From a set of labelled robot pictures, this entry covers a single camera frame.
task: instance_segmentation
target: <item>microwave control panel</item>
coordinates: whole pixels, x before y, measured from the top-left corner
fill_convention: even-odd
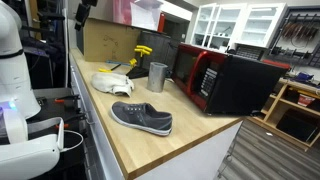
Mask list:
[[[204,99],[208,99],[208,96],[212,90],[212,87],[214,85],[214,82],[216,80],[218,72],[214,71],[213,69],[207,68],[206,73],[204,75],[202,84],[201,84],[201,90],[200,95]]]

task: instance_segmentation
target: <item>white robot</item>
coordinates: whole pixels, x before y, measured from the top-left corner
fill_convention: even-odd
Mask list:
[[[39,176],[57,164],[64,150],[61,118],[54,120],[60,122],[58,135],[28,140],[26,119],[36,115],[40,106],[30,86],[20,28],[18,14],[0,0],[0,137],[7,136],[10,142],[0,145],[1,180]]]

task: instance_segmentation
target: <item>cabinet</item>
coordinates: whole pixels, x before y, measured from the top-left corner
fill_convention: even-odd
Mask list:
[[[246,4],[200,6],[190,44],[225,51],[234,41],[245,7]]]
[[[296,146],[304,149],[305,151],[310,148],[320,137],[319,125],[320,125],[320,100],[316,99],[313,102],[313,106],[302,106],[299,105],[298,98],[299,93],[304,91],[304,93],[309,93],[309,96],[317,97],[317,88],[301,84],[298,82],[293,82],[290,80],[280,79],[278,85],[275,87],[273,94],[270,95],[268,101],[266,102],[264,108],[261,110],[261,115],[257,117],[250,117],[249,120],[254,123],[264,127],[265,129],[271,131],[272,133],[280,136],[281,138],[295,144]],[[285,113],[289,110],[295,110],[309,116],[312,119],[318,119],[317,127],[315,132],[312,134],[313,138],[308,141],[302,141],[298,138],[287,134],[279,129],[277,126],[282,120]]]
[[[269,47],[285,8],[285,3],[248,5],[236,43]]]

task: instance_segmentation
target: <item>glass cabinet door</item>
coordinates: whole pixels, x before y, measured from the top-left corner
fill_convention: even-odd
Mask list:
[[[221,51],[227,48],[245,7],[246,4],[221,5],[219,7],[215,26],[211,29],[208,48],[219,49]]]
[[[239,39],[240,43],[267,47],[284,6],[284,3],[249,6],[249,14]]]
[[[215,4],[200,6],[196,23],[191,37],[191,44],[204,46],[210,27],[214,21],[212,16],[215,10]]]

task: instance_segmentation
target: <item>red microwave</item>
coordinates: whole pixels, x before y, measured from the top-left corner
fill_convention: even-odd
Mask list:
[[[205,113],[251,115],[261,111],[286,71],[257,60],[180,44],[172,79]]]

